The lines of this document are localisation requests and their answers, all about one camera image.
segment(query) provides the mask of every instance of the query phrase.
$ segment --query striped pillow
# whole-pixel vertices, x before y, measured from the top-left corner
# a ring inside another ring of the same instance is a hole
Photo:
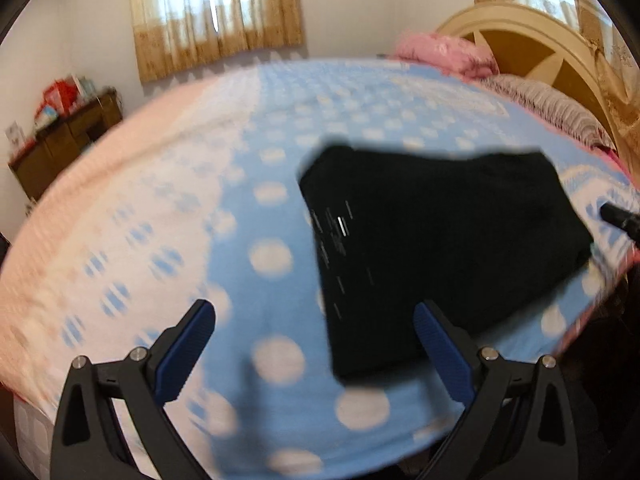
[[[510,74],[488,77],[480,83],[517,102],[585,146],[616,149],[595,115],[578,101],[546,83]]]

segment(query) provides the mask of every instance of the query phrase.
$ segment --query pillow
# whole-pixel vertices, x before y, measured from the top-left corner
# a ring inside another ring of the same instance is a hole
[[[482,79],[480,83],[517,102],[585,146],[616,149],[595,115],[578,101],[546,83],[510,74],[492,76]]]
[[[393,58],[426,63],[469,79],[500,73],[494,54],[488,47],[436,33],[403,36]]]

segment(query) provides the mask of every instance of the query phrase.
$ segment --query folded black garment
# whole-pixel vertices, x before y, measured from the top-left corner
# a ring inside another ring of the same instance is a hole
[[[412,323],[420,301],[476,335],[591,255],[590,232],[539,152],[445,160],[333,145],[300,189],[342,380],[424,355]]]

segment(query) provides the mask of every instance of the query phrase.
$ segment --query arched headboard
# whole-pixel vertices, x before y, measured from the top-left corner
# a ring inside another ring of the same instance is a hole
[[[518,4],[487,2],[462,10],[438,31],[485,44],[501,73],[543,81],[591,111],[617,138],[586,40],[548,14]]]

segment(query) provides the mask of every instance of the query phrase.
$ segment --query metal screw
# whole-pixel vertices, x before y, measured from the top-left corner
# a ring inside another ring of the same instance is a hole
[[[545,355],[542,358],[542,365],[545,368],[555,368],[556,367],[556,359],[551,355]]]
[[[84,368],[85,364],[86,364],[86,357],[84,357],[83,355],[79,355],[73,361],[71,361],[72,367],[75,368],[76,370],[79,370],[80,368]]]
[[[146,357],[146,348],[143,346],[138,346],[134,348],[131,352],[129,352],[129,357],[132,361],[142,361]]]
[[[481,351],[480,355],[485,361],[495,361],[500,354],[495,348],[491,348],[490,346],[485,346]]]

